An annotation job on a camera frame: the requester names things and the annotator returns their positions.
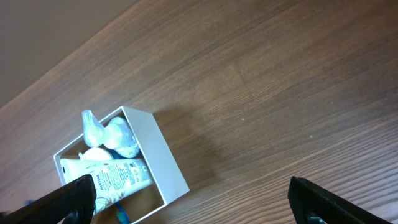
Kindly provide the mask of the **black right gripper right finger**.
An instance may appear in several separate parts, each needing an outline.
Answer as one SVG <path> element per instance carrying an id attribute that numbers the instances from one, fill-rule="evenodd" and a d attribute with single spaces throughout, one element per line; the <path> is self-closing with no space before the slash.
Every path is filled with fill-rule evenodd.
<path id="1" fill-rule="evenodd" d="M 291 178 L 288 200 L 297 223 L 389 224 L 303 177 Z"/>

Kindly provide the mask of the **white lidded blue jar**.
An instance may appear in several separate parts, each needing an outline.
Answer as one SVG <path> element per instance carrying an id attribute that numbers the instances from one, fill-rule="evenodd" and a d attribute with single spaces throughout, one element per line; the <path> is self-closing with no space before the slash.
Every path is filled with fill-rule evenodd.
<path id="1" fill-rule="evenodd" d="M 80 160 L 91 160 L 91 161 L 110 161 L 113 160 L 113 155 L 105 149 L 99 147 L 92 147 L 85 152 L 79 152 L 78 156 Z"/>

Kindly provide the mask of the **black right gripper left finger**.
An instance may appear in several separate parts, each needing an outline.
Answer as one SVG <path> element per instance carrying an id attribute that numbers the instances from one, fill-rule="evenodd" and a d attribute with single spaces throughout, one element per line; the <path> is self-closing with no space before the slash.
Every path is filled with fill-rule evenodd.
<path id="1" fill-rule="evenodd" d="M 1 223 L 90 223 L 95 200 L 93 178 L 87 174 L 1 217 Z"/>

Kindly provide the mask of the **white squeeze tube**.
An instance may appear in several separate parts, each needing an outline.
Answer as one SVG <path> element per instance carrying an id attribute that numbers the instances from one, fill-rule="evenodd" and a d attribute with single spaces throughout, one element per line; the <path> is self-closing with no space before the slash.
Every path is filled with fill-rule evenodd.
<path id="1" fill-rule="evenodd" d="M 143 159 L 61 159 L 60 163 L 66 183 L 83 175 L 92 176 L 96 190 L 95 215 L 154 183 Z"/>

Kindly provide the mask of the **blue white toothbrush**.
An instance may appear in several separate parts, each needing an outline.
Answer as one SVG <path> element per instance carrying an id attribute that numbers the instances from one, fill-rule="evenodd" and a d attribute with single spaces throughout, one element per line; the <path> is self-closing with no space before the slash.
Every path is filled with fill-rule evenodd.
<path id="1" fill-rule="evenodd" d="M 128 217 L 128 214 L 125 212 L 125 210 L 123 209 L 122 205 L 119 202 L 116 202 L 114 205 L 118 209 L 118 212 L 117 212 L 116 216 L 117 216 L 120 224 L 130 224 L 131 222 L 130 222 L 130 219 Z"/>

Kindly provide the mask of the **open beige cardboard box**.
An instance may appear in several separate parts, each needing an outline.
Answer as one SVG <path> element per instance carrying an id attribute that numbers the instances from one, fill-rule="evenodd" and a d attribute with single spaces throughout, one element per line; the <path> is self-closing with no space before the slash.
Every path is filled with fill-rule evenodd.
<path id="1" fill-rule="evenodd" d="M 152 114 L 120 106 L 107 117 L 98 121 L 107 126 L 116 116 L 127 121 L 140 147 L 139 154 L 132 159 L 143 159 L 154 180 L 153 184 L 118 201 L 128 214 L 130 222 L 137 223 L 187 193 L 189 188 Z M 60 160 L 80 160 L 78 153 L 91 148 L 86 145 L 83 134 L 81 134 L 54 155 L 62 185 L 68 183 L 65 182 Z M 113 160 L 128 159 L 104 145 L 99 148 L 110 152 L 114 157 Z M 120 223 L 116 216 L 117 212 L 118 209 L 113 204 L 102 212 L 93 214 L 92 222 Z"/>

